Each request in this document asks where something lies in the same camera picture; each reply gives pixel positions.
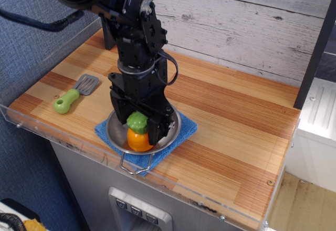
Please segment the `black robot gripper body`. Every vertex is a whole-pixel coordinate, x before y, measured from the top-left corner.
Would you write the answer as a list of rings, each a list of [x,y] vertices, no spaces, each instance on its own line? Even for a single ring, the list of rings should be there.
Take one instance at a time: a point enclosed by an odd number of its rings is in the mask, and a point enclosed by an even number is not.
[[[147,118],[160,118],[172,122],[173,109],[167,101],[164,89],[167,86],[167,59],[159,56],[146,71],[131,68],[117,61],[120,73],[112,72],[110,93],[124,95]]]

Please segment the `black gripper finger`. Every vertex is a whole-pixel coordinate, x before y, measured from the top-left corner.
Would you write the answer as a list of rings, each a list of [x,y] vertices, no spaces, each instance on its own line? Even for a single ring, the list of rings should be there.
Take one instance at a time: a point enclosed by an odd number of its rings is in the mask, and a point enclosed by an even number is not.
[[[135,112],[134,106],[124,95],[110,93],[111,102],[118,120],[122,125],[126,124],[128,117]]]
[[[149,144],[156,145],[169,132],[169,122],[160,118],[149,118],[147,120]]]

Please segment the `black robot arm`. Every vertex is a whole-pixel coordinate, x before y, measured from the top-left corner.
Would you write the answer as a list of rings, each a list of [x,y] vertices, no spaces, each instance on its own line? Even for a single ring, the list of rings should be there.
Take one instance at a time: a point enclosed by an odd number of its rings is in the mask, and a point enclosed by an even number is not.
[[[131,113],[147,117],[149,143],[168,134],[173,108],[165,97],[167,62],[163,51],[167,31],[155,14],[153,0],[58,0],[101,17],[118,49],[119,72],[109,74],[111,102],[117,118],[125,124]]]

